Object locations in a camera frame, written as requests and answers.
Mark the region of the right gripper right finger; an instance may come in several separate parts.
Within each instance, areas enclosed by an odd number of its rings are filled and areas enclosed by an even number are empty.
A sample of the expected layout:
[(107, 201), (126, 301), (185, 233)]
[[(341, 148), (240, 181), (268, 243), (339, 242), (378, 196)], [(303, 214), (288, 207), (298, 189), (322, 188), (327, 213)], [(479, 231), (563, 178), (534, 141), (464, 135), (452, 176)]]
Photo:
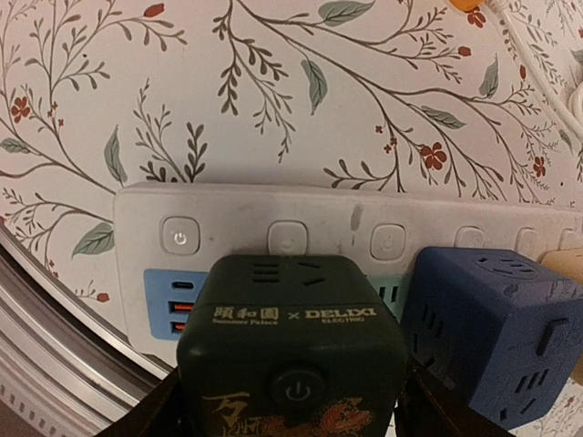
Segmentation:
[(395, 434), (404, 437), (504, 437), (510, 432), (469, 408), (426, 367), (410, 359), (394, 409)]

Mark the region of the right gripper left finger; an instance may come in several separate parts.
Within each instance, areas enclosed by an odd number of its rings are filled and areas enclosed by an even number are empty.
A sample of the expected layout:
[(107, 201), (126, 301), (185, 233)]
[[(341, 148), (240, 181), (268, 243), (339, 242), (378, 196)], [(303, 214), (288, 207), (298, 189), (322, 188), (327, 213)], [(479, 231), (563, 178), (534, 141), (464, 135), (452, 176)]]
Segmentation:
[(97, 436), (181, 436), (181, 402), (179, 372), (174, 369), (133, 409)]

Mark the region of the blue cube socket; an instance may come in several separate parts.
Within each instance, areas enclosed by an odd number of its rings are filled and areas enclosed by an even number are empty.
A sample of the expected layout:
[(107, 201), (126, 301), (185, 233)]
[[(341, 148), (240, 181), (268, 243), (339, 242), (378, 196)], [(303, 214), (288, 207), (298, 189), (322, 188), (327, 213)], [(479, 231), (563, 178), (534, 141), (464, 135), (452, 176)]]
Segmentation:
[(507, 249), (427, 247), (400, 320), (411, 356), (506, 430), (546, 415), (582, 353), (582, 288)]

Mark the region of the dark green cube socket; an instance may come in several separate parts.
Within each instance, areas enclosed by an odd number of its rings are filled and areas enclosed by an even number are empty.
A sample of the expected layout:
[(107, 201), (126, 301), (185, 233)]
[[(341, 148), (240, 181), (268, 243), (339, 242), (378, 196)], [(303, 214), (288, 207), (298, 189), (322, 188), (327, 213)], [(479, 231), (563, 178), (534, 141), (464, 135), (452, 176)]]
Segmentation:
[(218, 260), (177, 348), (198, 436), (383, 436), (407, 361), (394, 315), (342, 256)]

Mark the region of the white multicolour power strip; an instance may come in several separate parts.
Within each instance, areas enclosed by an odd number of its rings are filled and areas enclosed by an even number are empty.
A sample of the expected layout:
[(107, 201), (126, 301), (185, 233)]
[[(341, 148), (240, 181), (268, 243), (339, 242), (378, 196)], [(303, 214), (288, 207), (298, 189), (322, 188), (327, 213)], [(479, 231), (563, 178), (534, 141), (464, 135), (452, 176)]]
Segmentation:
[(204, 1), (170, 91), (184, 181), (122, 189), (130, 344), (167, 363), (235, 254), (343, 255), (394, 313), (425, 246), (530, 259), (582, 243), (582, 4)]

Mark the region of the beige cube socket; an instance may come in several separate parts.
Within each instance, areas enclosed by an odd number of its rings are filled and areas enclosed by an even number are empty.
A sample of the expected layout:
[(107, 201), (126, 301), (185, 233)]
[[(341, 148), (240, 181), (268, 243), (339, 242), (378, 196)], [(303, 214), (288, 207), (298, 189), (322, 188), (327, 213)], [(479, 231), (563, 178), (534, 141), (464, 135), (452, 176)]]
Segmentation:
[(540, 263), (556, 273), (582, 284), (583, 282), (583, 250), (565, 249), (550, 251), (545, 254)]

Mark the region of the orange power strip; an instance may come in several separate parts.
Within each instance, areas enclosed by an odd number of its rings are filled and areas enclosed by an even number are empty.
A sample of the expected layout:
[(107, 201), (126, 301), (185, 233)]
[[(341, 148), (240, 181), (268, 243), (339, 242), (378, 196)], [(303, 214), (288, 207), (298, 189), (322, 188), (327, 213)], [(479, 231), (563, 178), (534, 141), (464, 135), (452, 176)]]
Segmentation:
[(484, 0), (449, 0), (450, 4), (461, 12), (471, 12), (484, 3)]

